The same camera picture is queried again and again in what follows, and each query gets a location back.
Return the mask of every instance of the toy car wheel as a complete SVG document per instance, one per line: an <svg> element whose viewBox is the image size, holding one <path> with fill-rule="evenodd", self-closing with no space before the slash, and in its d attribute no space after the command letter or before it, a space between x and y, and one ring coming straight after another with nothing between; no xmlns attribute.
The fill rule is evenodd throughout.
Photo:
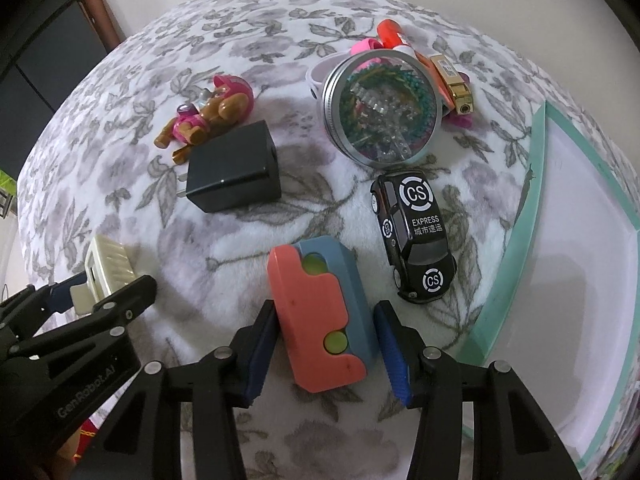
<svg viewBox="0 0 640 480"><path fill-rule="evenodd" d="M398 269L396 269L395 267L394 267L394 282L396 283L396 288L400 290L400 288L402 287L402 280L400 279L400 272L398 272Z"/></svg>
<svg viewBox="0 0 640 480"><path fill-rule="evenodd" d="M376 215L378 214L378 211L380 211L380 203L378 202L378 196L375 193L371 193L371 208Z"/></svg>

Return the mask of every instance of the black toy car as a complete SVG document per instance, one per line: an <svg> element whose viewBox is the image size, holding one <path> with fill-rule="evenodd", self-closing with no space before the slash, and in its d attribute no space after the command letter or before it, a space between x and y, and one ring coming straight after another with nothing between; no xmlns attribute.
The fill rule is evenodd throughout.
<svg viewBox="0 0 640 480"><path fill-rule="evenodd" d="M394 268L398 295L411 303L440 298L449 290L458 265L424 173L379 176L371 184L371 207Z"/></svg>

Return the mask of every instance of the gold lighter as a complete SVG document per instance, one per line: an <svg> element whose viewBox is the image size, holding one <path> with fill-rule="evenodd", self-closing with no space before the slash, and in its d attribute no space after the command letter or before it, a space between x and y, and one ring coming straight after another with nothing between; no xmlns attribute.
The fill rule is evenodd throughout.
<svg viewBox="0 0 640 480"><path fill-rule="evenodd" d="M471 90L469 90L465 81L460 77L460 74L446 56L438 54L437 56L431 56L429 59L431 59L435 65L445 85L447 85L449 94L456 105L456 112L459 115L467 115L473 112L474 97L471 94Z"/></svg>

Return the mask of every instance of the brown toy bear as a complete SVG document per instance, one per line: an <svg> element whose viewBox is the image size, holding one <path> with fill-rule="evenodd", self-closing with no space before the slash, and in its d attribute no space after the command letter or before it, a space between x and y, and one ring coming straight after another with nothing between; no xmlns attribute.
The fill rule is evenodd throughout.
<svg viewBox="0 0 640 480"><path fill-rule="evenodd" d="M254 108L254 92L244 79L217 75L213 84L216 86L213 93L203 92L210 97L200 111L194 104L180 105L177 117L166 124L154 141L163 150L172 139L186 144L173 153L175 164L184 164L193 146L228 132L235 124L244 121Z"/></svg>

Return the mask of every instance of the orange plastic piece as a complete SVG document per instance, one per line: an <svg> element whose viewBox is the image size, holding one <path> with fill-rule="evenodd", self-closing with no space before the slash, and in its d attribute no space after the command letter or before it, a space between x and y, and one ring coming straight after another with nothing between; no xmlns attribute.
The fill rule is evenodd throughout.
<svg viewBox="0 0 640 480"><path fill-rule="evenodd" d="M393 48L398 45L406 45L413 48L409 43L409 40L404 35L404 32L402 31L402 27L400 27L400 25L396 23L394 20L389 20L389 19L382 20L378 24L376 31L378 33L378 36L380 37L380 41L382 42L382 45L385 48ZM429 59L428 57L423 56L419 52L416 52L415 49L414 49L414 52L415 52L415 57L417 57L418 61L420 61L424 65L424 67L427 69L427 71L431 75L431 78L434 80L436 85L438 85L438 91L440 92L440 97L442 98L442 101L444 102L445 106L449 110L455 110L456 105L453 102L451 95L449 94L449 88L440 77L440 74L438 73L438 70L433 64L433 61L431 61L431 59Z"/></svg>
<svg viewBox="0 0 640 480"><path fill-rule="evenodd" d="M290 245L271 250L267 273L296 384L318 393L364 379L360 358L324 348L325 336L349 321L338 279L328 272L307 274Z"/></svg>

